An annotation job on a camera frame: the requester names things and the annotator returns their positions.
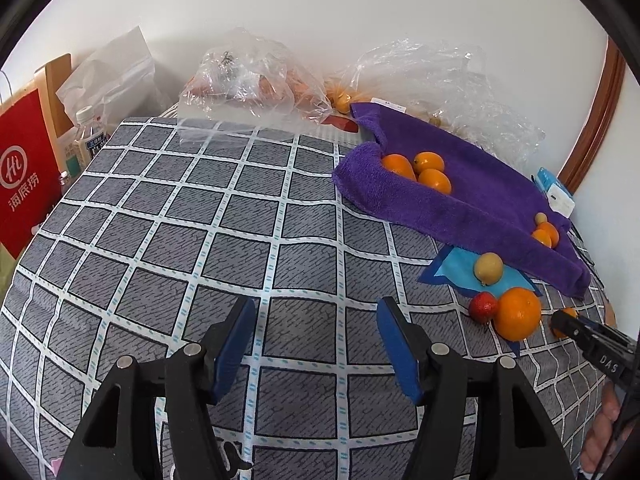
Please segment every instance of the silver bolt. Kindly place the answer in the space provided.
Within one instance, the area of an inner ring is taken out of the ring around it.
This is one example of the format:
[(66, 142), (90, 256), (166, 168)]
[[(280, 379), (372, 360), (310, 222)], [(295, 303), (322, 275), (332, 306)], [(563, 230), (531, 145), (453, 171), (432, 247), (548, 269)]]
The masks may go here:
[(500, 358), (500, 364), (509, 370), (516, 367), (516, 361), (513, 360), (513, 357), (509, 357), (508, 355), (503, 355)]
[(189, 343), (182, 351), (187, 355), (197, 355), (202, 350), (202, 347), (198, 343)]
[(431, 351), (436, 355), (447, 355), (449, 347), (444, 343), (434, 343), (431, 345)]
[(133, 364), (133, 357), (130, 355), (123, 355), (119, 357), (116, 361), (116, 366), (118, 368), (129, 368)]

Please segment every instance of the red paper bag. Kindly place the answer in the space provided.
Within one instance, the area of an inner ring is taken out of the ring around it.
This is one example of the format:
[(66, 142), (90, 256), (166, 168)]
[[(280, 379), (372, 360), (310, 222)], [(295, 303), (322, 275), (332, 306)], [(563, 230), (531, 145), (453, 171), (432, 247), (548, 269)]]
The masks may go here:
[(11, 256), (60, 200), (60, 174), (34, 90), (0, 116), (0, 242)]

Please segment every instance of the purple towel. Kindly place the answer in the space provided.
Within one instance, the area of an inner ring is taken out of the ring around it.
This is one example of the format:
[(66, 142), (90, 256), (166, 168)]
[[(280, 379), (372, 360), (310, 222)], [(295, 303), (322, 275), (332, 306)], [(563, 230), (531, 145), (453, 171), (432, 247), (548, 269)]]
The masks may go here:
[[(497, 158), (444, 130), (378, 104), (351, 105), (354, 120), (378, 143), (351, 151), (334, 170), (338, 190), (357, 207), (389, 222), (411, 227), (446, 244), (475, 253), (494, 252), (511, 267), (583, 298), (587, 267), (566, 235), (570, 222), (551, 211), (526, 177)], [(444, 195), (385, 170), (380, 158), (400, 153), (438, 153), (453, 191)], [(552, 250), (531, 237), (534, 216), (543, 212), (560, 233)]]

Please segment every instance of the checkered tablecloth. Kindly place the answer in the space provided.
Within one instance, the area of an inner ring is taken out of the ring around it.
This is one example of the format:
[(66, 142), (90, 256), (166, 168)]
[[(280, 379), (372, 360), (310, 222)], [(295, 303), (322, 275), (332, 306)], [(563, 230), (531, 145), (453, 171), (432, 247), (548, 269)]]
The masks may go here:
[[(20, 260), (0, 312), (0, 430), (34, 479), (53, 478), (120, 355), (171, 355), (223, 319), (236, 294), (257, 300), (255, 335), (210, 415), (225, 453), (254, 465), (241, 479), (402, 476), (423, 409), (394, 381), (375, 322), (382, 296), (465, 356), (511, 353), (470, 320), (467, 299), (417, 281), (439, 243), (335, 189), (330, 173), (347, 148), (256, 130), (236, 140), (181, 146), (175, 120), (127, 120)], [(536, 282), (543, 320), (518, 360), (574, 464), (602, 377), (550, 334), (548, 318), (576, 304), (602, 320), (598, 283), (576, 302)], [(156, 408), (169, 478), (164, 399)], [(475, 421), (471, 399), (457, 476), (469, 472)]]

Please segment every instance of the clear plastic bag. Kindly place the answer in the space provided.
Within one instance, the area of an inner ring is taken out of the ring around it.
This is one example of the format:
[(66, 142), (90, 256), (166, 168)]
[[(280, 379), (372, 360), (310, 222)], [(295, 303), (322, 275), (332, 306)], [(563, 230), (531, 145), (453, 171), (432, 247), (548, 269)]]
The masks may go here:
[(258, 126), (277, 140), (314, 134), (331, 113), (322, 78), (283, 44), (235, 28), (202, 59), (178, 103), (180, 142), (233, 144)]
[(155, 74), (154, 59), (136, 27), (85, 59), (56, 95), (74, 124), (78, 110), (92, 106), (112, 134), (126, 117), (158, 115), (171, 106)]
[(495, 101), (478, 47), (430, 47), (395, 41), (363, 54), (326, 82), (338, 111), (379, 98), (439, 126), (526, 174), (545, 133)]

